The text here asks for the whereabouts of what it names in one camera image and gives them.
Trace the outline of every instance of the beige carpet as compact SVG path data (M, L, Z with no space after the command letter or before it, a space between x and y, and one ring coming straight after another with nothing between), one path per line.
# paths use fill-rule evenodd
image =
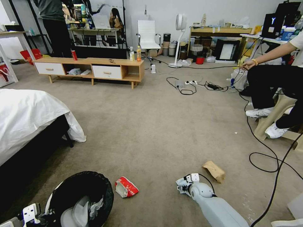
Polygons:
M161 59L173 61L169 57ZM202 67L214 66L221 65L208 63ZM237 93L205 88L197 88L192 96L183 96L166 82L172 76L227 86L226 78L232 69L175 70L163 63L156 63L156 67L157 74L146 70L143 81L131 90L129 84L114 81L95 81L91 86L89 80L54 79L50 84L48 77L39 76L33 66L15 66L20 81L5 88L43 90L57 97L73 112L87 141L75 143L74 148L61 146L38 176L24 186L22 198L12 201L0 221L33 202L44 207L61 181L85 170L104 174L113 190L120 176L130 179L140 190L127 199L115 192L113 209L104 226L209 226L199 206L176 190L175 181L192 172L209 177L217 196L224 198L249 224L255 220L268 204L275 174L262 172L249 163L251 152L270 152L249 131L243 112L246 102ZM255 128L257 123L249 121ZM290 140L283 138L266 139L265 143L280 158L291 145ZM223 184L216 183L202 169L208 160L226 171ZM253 160L269 170L276 167L276 162L269 158L254 156ZM303 154L295 151L287 158L301 174L302 160ZM302 188L301 179L284 166L272 207L259 226L292 219L287 203Z

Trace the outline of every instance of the wall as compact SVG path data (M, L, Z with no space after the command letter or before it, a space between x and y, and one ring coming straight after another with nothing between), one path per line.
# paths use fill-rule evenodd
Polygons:
M0 24L10 24L12 18L8 16L5 10L7 2L3 3L0 1ZM23 49L18 38L2 38L0 39L0 44L8 58L22 59L20 51Z
M144 14L145 4L147 14L156 21L156 33L171 33L171 40L177 40L180 32L175 29L177 13L187 14L187 28L183 38L189 37L189 26L200 22L206 13L206 24L217 24L219 20L233 22L244 16L250 18L250 27L262 25L265 14L274 13L283 0L125 0L126 33L128 45L136 35L132 32L131 15Z
M41 27L41 30L42 30L42 33L43 34L47 34L45 28L44 28L44 25L43 25L43 22L42 22L42 19L39 18L39 11L38 11L38 8L36 7L36 5L34 4L33 0L31 0L32 2L32 6L36 12L36 15L38 17L38 22L39 22L39 25ZM21 20L21 23L24 27L24 30L25 31L29 31L30 28L32 28L35 32L35 34L40 34L39 33L39 30L38 30L38 27L37 27L37 24L35 22L35 19L34 19L34 16L32 15L32 12L31 12L31 9L28 5L28 2L27 0L13 0L13 3L14 3L14 6L16 8L16 11L20 17L20 20ZM46 49L44 47L44 44L43 44L43 41L41 38L39 37L36 37L36 38L33 38L38 49L41 51L42 54L45 54L46 53Z
M18 24L17 19L14 15L14 12L10 6L10 3L8 0L0 0L0 24L10 24L11 21L15 21L16 24ZM32 28L35 32L35 34L39 34L39 30L37 27L37 24L35 22L35 19L32 15L31 9L28 5L27 0L13 0L14 6L16 8L16 11L18 13L18 16L21 20L21 23L24 27L25 31L29 31L30 28ZM39 15L38 8L35 6L35 4L32 1L32 5L34 10L36 11L36 15ZM38 22L41 27L41 30L43 34L47 34L42 19L38 16ZM42 54L46 53L46 49L44 47L43 41L39 37L33 38L37 48L41 51ZM1 41L2 45L4 46L5 53L7 54L8 58L11 59L22 59L22 56L19 54L20 51L23 50L20 42L17 38L10 38L5 39Z

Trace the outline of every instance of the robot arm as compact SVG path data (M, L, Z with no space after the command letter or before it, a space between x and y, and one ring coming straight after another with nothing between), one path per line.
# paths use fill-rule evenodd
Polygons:
M213 227L249 227L245 219L224 199L217 197L199 175L192 173L176 181L178 191L192 197Z

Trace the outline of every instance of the person's hand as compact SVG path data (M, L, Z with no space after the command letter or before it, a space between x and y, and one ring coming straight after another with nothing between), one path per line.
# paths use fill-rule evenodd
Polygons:
M252 67L254 67L256 63L253 60L249 60L247 62L244 62L240 68L245 68L247 70L250 70Z

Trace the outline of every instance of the wooden cabinet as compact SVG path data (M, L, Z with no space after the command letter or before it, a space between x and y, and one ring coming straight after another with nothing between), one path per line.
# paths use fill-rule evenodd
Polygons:
M141 82L144 77L144 61L130 61L126 59L108 58L85 58L75 61L73 58L41 58L34 61L39 74L48 75L53 83L52 76L82 77L91 79L110 79L130 81L132 89ZM82 71L90 69L88 75L70 75L68 71L73 68L80 68Z

